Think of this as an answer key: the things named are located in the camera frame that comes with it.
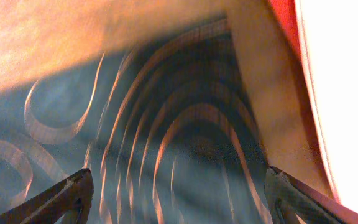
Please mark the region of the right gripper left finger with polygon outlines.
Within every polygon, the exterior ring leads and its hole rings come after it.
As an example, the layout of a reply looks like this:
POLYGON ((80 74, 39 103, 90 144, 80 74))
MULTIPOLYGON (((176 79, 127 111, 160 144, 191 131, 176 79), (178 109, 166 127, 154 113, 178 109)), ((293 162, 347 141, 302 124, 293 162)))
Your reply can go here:
POLYGON ((94 183, 89 168, 80 169, 34 198, 0 214, 0 223, 86 224, 94 183))

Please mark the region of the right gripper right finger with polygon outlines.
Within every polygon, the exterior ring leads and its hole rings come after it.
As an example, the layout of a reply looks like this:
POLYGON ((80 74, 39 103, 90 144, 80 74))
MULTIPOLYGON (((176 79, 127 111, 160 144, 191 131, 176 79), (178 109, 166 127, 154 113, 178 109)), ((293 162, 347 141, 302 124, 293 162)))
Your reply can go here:
POLYGON ((277 167, 268 168, 264 190, 274 223, 358 223, 358 213, 277 167))

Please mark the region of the black printed cycling jersey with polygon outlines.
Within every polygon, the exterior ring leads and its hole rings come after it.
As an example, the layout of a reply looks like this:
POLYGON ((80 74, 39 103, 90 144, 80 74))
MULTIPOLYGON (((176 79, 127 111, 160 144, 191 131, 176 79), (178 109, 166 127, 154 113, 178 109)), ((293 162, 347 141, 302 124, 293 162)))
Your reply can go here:
POLYGON ((0 214, 82 168, 90 223, 272 221, 226 18, 0 96, 0 214))

